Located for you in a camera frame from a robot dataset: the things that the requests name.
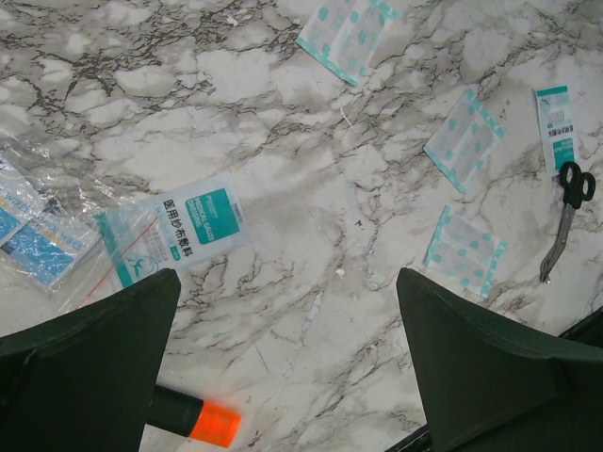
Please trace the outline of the long gauze dressing packet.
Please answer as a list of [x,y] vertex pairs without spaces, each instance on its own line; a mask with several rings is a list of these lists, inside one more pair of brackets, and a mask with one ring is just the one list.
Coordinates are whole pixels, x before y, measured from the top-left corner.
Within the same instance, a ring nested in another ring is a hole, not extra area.
[[555,176],[564,163],[578,161],[569,90],[566,85],[557,85],[536,89],[534,93],[546,172]]

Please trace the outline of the black handled scissors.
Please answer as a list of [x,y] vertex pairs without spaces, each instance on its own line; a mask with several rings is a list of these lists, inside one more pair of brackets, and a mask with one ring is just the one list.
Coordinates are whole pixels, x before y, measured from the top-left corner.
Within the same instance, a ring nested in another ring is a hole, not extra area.
[[549,275],[565,250],[572,222],[584,202],[589,202],[596,189],[592,173],[584,172],[576,162],[565,162],[559,171],[559,183],[563,189],[563,209],[560,225],[552,248],[540,265],[540,282],[548,283]]

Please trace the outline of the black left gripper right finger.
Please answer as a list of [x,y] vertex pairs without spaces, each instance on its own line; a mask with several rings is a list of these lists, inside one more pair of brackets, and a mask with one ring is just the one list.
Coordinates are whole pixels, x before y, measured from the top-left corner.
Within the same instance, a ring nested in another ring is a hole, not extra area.
[[428,433],[408,450],[601,450],[600,310],[554,336],[410,268],[397,294]]

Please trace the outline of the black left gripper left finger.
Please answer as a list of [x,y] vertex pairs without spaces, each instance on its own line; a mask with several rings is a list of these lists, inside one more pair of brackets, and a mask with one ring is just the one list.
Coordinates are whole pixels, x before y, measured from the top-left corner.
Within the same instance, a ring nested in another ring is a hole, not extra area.
[[160,270],[2,337],[2,450],[138,450],[180,291]]

